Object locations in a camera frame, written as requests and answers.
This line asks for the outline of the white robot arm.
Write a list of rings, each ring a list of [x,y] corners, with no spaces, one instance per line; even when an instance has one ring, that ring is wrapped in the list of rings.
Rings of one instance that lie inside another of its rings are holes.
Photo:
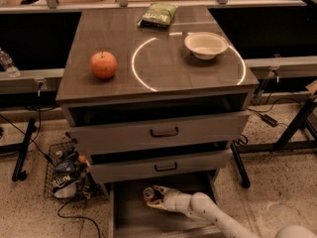
[[[222,211],[203,192],[189,194],[175,188],[153,185],[144,190],[143,197],[148,207],[179,212],[192,220],[212,223],[226,238],[260,238]]]

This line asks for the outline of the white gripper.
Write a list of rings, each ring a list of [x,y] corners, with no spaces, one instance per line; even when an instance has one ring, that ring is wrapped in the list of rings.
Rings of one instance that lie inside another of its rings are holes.
[[[147,203],[148,207],[157,210],[179,212],[186,216],[191,214],[191,194],[162,185],[154,185],[154,190],[158,191],[163,196],[163,202],[161,200],[151,201]]]

